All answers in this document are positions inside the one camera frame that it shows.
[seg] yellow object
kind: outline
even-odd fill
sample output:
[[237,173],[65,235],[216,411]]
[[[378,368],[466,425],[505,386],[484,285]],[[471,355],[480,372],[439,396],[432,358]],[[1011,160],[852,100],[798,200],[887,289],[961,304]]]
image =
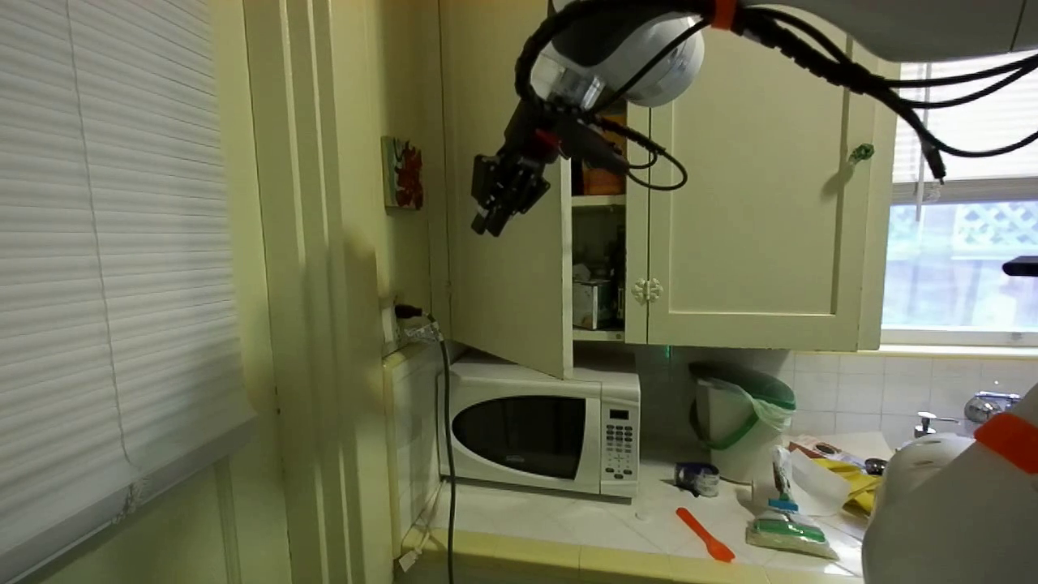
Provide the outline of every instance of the yellow object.
[[826,462],[826,457],[816,457],[816,465],[822,465],[825,472],[836,473],[842,479],[848,479],[848,513],[856,517],[874,517],[876,511],[876,491],[879,491],[879,476],[848,465],[848,462]]

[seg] microwave control panel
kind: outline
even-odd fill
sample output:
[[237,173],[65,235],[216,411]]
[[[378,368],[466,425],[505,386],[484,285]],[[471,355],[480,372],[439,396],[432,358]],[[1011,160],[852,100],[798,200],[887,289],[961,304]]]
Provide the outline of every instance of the microwave control panel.
[[632,494],[640,479],[640,408],[607,407],[607,462],[604,462],[604,491]]

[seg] window blind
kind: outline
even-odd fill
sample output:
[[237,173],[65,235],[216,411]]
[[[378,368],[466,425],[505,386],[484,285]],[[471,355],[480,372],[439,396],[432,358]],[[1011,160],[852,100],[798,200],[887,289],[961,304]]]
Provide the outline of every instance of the window blind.
[[248,433],[204,0],[0,0],[0,581]]
[[[966,61],[935,61],[935,66],[902,66],[902,78],[949,78],[949,75],[966,75],[982,70],[994,66],[1017,61],[1022,55],[1001,55],[1001,59],[966,59]],[[981,91],[994,81],[973,81],[961,87],[931,87],[931,91],[902,91],[905,97],[925,97],[925,100],[949,100],[970,91]],[[994,148],[1017,143],[1038,131],[1038,70],[1020,78],[1017,86],[963,106],[943,106],[943,110],[925,110],[925,122],[931,132],[951,146],[961,148]],[[977,181],[1002,181],[1002,179],[1038,179],[1038,143],[1011,152],[1011,157],[994,157],[994,160],[961,160],[943,157],[949,162],[949,184],[977,184]],[[929,181],[929,169],[923,162],[923,148],[916,132],[899,122],[896,132],[896,181]]]

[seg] robotic arm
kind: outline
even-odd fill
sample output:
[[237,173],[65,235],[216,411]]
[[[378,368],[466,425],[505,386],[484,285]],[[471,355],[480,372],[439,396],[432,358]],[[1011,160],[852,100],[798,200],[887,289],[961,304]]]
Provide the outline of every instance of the robotic arm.
[[977,100],[1034,70],[1038,52],[963,78],[896,81],[850,61],[836,42],[789,8],[842,25],[889,61],[977,59],[1038,46],[1038,0],[553,0],[547,19],[516,61],[518,106],[505,143],[498,157],[477,157],[474,197],[484,210],[474,230],[500,235],[514,214],[528,210],[547,193],[543,169],[557,157],[635,179],[623,152],[611,148],[599,132],[623,132],[649,152],[649,162],[670,160],[678,169],[683,179],[653,184],[655,193],[683,189],[678,160],[598,115],[617,100],[655,106],[684,95],[705,59],[698,37],[705,25],[779,50],[819,78],[882,100],[923,135],[935,179],[943,179],[943,152],[1002,157],[1038,139],[1033,132],[1001,148],[957,148],[929,132],[916,115],[931,104],[899,97],[899,87],[994,78],[991,87],[963,97]]

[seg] white microwave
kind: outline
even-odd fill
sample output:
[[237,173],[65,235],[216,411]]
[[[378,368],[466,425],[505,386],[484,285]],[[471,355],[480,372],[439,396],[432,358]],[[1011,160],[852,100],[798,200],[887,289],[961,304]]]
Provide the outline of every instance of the white microwave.
[[570,379],[555,379],[514,362],[464,360],[450,368],[449,423],[458,479],[635,495],[635,372],[577,368]]

